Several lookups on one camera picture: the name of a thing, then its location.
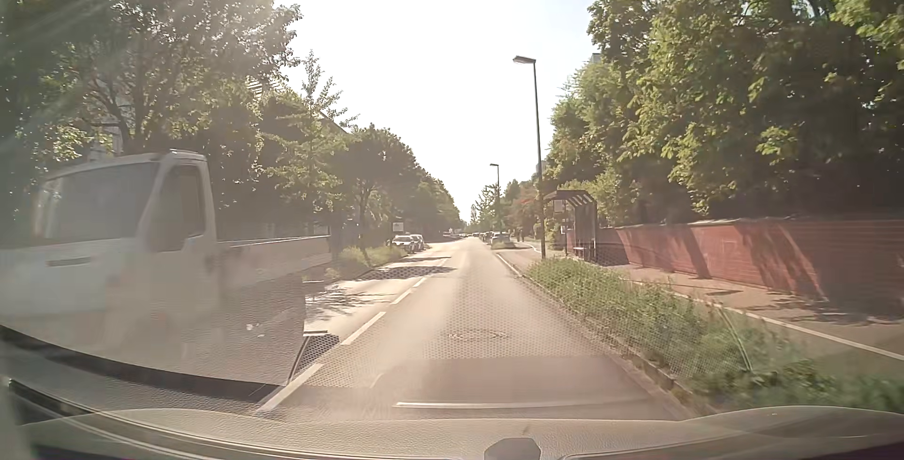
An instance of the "manhole cover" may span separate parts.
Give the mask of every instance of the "manhole cover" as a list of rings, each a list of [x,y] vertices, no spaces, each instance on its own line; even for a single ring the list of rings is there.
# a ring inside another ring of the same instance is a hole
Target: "manhole cover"
[[[460,339],[462,341],[475,341],[478,339],[497,339],[497,338],[505,338],[505,333],[501,331],[491,331],[491,330],[467,330],[467,331],[457,331],[449,335],[449,338],[452,339]]]

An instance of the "lamp post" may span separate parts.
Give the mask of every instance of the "lamp post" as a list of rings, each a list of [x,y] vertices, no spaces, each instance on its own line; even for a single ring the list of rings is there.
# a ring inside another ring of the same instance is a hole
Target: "lamp post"
[[[537,96],[537,60],[515,56],[513,61],[533,67],[533,110],[537,114],[537,194],[540,202],[540,258],[546,258],[546,217],[543,211],[543,156],[540,150],[540,99]]]
[[[500,221],[499,215],[499,164],[491,163],[490,167],[496,167],[496,227],[502,231],[503,226],[501,225],[502,221]]]

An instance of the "road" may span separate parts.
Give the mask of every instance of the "road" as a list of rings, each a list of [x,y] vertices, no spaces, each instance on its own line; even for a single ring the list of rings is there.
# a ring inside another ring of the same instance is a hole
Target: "road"
[[[688,418],[473,237],[339,282],[310,296],[307,315],[306,329],[339,343],[254,412],[283,420]]]

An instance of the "truck windshield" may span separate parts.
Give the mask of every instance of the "truck windshield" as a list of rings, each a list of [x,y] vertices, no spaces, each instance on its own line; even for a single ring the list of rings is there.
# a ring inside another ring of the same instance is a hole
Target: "truck windshield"
[[[27,244],[50,245],[135,235],[157,172],[130,163],[50,178],[35,193]]]

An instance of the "truck door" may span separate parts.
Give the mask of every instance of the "truck door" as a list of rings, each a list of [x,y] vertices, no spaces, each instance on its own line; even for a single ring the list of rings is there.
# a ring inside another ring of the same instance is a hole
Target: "truck door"
[[[177,162],[151,204],[138,283],[143,310],[130,327],[129,343],[143,358],[136,364],[182,373],[197,368],[186,366],[186,358],[192,357],[198,334],[209,331],[219,306],[217,246],[204,177],[198,165]]]

